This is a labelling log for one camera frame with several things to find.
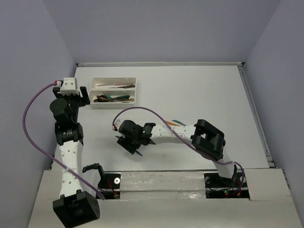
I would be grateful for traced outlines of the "black spoon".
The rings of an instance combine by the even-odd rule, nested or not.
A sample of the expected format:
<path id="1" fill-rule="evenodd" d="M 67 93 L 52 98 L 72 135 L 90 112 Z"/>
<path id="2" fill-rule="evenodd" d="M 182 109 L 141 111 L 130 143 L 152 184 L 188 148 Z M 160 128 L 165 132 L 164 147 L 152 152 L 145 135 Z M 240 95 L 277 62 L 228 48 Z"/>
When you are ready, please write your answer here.
<path id="1" fill-rule="evenodd" d="M 103 102 L 110 102 L 111 97 L 110 96 L 105 96 L 105 95 L 100 95 L 97 97 L 98 102 L 103 103 Z"/>

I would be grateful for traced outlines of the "dark blue plastic knife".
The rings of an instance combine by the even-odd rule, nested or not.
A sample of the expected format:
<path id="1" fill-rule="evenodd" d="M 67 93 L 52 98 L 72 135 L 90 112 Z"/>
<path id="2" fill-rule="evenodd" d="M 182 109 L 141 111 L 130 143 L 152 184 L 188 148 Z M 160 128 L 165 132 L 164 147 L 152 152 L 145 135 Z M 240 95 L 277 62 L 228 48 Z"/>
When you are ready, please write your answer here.
<path id="1" fill-rule="evenodd" d="M 122 146 L 125 150 L 127 150 L 130 154 L 134 155 L 135 153 L 142 156 L 142 154 L 138 151 L 138 149 L 144 145 L 153 144 L 155 145 L 150 137 L 123 137 L 123 136 L 116 136 L 117 144 Z"/>

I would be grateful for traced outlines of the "teal plastic spoon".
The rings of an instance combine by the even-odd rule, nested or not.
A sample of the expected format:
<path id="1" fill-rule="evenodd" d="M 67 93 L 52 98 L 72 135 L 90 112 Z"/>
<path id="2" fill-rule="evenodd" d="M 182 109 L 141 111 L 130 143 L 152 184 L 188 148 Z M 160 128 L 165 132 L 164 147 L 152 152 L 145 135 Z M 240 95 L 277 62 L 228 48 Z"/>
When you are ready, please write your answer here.
<path id="1" fill-rule="evenodd" d="M 117 99 L 117 97 L 110 97 L 110 96 L 106 96 L 106 95 L 98 96 L 98 100 L 100 102 L 109 102 L 109 101 L 112 101 L 112 100 L 115 100 L 115 99 Z"/>

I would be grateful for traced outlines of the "gold spoon teal handle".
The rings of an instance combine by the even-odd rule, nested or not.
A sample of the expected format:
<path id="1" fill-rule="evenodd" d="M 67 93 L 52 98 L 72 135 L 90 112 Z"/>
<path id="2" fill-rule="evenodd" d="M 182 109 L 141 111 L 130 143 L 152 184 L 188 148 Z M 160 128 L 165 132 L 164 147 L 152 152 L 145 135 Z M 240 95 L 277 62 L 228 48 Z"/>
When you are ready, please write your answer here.
<path id="1" fill-rule="evenodd" d="M 128 100 L 128 99 L 130 99 L 129 95 L 123 95 L 123 96 L 117 96 L 111 98 L 111 100 Z"/>

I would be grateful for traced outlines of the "teal plastic knife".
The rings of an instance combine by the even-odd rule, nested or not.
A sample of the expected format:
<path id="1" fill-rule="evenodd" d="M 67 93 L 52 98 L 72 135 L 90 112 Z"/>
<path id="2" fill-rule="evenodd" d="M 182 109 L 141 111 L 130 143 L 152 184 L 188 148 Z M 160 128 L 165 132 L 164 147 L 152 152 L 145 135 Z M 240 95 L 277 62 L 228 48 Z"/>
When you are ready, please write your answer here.
<path id="1" fill-rule="evenodd" d="M 178 120 L 172 120 L 172 122 L 176 123 L 176 124 L 179 124 L 179 125 L 182 125 L 182 126 L 186 126 L 186 124 L 182 123 L 181 121 L 178 121 Z"/>

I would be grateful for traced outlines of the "knife with pink handle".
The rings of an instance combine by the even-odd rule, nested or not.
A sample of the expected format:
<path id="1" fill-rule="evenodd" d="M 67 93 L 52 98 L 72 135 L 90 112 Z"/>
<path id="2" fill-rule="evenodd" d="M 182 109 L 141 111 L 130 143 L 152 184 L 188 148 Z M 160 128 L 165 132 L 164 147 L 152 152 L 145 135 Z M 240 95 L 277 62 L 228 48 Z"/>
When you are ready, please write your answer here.
<path id="1" fill-rule="evenodd" d="M 99 86 L 110 86 L 110 85 L 115 85 L 115 86 L 123 86 L 123 85 L 134 85 L 134 83 L 100 83 L 100 84 L 96 84 L 96 87 L 99 87 Z"/>

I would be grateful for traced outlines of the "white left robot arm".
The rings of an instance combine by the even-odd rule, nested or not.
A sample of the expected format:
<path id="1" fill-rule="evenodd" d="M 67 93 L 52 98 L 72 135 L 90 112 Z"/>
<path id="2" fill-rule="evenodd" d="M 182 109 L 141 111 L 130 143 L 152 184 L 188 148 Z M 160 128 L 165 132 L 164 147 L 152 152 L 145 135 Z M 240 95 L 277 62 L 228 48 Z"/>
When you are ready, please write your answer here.
<path id="1" fill-rule="evenodd" d="M 53 211 L 66 228 L 76 228 L 100 218 L 97 198 L 86 187 L 97 192 L 105 183 L 99 171 L 89 175 L 88 183 L 82 177 L 82 151 L 84 134 L 78 122 L 78 110 L 90 104 L 86 87 L 64 90 L 53 88 L 56 99 L 50 104 L 55 119 L 55 135 L 60 160 L 54 161 L 63 168 L 59 199 L 53 201 Z"/>

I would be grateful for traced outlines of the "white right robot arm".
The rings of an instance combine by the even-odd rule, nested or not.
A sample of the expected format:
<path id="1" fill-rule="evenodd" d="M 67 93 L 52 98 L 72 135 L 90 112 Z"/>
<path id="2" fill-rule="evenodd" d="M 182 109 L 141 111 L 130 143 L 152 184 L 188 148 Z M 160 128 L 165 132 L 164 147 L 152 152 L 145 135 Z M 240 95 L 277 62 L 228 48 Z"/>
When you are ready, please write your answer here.
<path id="1" fill-rule="evenodd" d="M 232 187 L 236 183 L 237 166 L 225 151 L 224 133 L 206 120 L 187 126 L 155 123 L 140 126 L 131 120 L 117 120 L 114 130 L 120 134 L 117 143 L 131 154 L 138 152 L 141 146 L 184 144 L 214 163 L 223 186 Z"/>

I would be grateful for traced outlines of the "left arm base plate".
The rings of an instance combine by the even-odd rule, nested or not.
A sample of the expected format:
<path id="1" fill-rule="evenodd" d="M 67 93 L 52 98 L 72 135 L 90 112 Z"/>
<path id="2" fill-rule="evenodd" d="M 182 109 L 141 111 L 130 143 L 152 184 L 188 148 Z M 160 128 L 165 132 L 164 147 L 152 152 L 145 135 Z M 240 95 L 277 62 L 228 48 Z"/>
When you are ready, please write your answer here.
<path id="1" fill-rule="evenodd" d="M 106 200 L 120 199 L 121 173 L 105 173 L 105 179 L 100 180 L 97 189 Z"/>

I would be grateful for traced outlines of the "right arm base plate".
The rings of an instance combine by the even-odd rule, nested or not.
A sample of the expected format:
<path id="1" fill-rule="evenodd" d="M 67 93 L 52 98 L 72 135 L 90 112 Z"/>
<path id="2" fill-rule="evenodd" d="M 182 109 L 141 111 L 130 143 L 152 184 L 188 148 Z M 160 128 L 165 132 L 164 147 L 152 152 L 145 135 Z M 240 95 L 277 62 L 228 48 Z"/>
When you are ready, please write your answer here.
<path id="1" fill-rule="evenodd" d="M 246 177 L 237 172 L 236 180 L 225 181 L 216 172 L 204 173 L 207 199 L 250 199 Z"/>

